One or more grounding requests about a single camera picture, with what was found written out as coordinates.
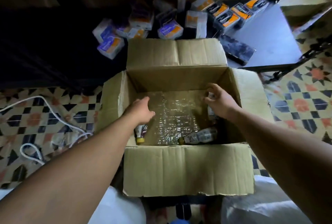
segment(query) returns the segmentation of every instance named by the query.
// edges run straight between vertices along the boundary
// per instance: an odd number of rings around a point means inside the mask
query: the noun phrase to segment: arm
[[[332,219],[332,146],[312,134],[277,126],[240,108],[217,84],[215,100],[205,97],[214,113],[239,128],[258,159],[313,223]]]
[[[116,173],[134,128],[154,112],[136,100],[99,134],[41,167],[0,201],[2,223],[88,223]]]

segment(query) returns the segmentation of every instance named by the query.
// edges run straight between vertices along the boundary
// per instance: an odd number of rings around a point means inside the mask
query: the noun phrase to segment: hand
[[[156,114],[154,111],[149,111],[147,106],[150,98],[148,96],[143,99],[136,99],[129,107],[125,110],[124,115],[130,116],[137,125],[148,123],[151,118]]]
[[[214,99],[204,97],[206,102],[214,113],[222,118],[231,120],[233,114],[241,109],[233,97],[215,83],[209,83],[206,91],[214,94]]]

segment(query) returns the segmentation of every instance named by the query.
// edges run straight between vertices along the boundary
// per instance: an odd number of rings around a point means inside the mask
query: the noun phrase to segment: forearm
[[[242,109],[230,120],[288,196],[316,223],[331,218],[332,146]]]
[[[130,115],[124,115],[44,165],[0,202],[0,219],[4,223],[87,223],[117,171],[135,126]],[[20,213],[11,214],[13,209]]]

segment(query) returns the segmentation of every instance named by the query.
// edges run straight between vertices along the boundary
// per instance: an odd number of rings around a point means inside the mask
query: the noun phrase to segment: open cardboard box
[[[247,111],[273,122],[256,73],[232,69],[216,39],[133,39],[127,70],[105,82],[99,131],[136,98],[150,96],[156,116],[144,145],[134,133],[124,153],[123,191],[134,197],[245,195],[254,192],[251,152],[239,130],[227,123],[231,144],[165,145],[210,126],[201,100],[207,83],[218,83]]]

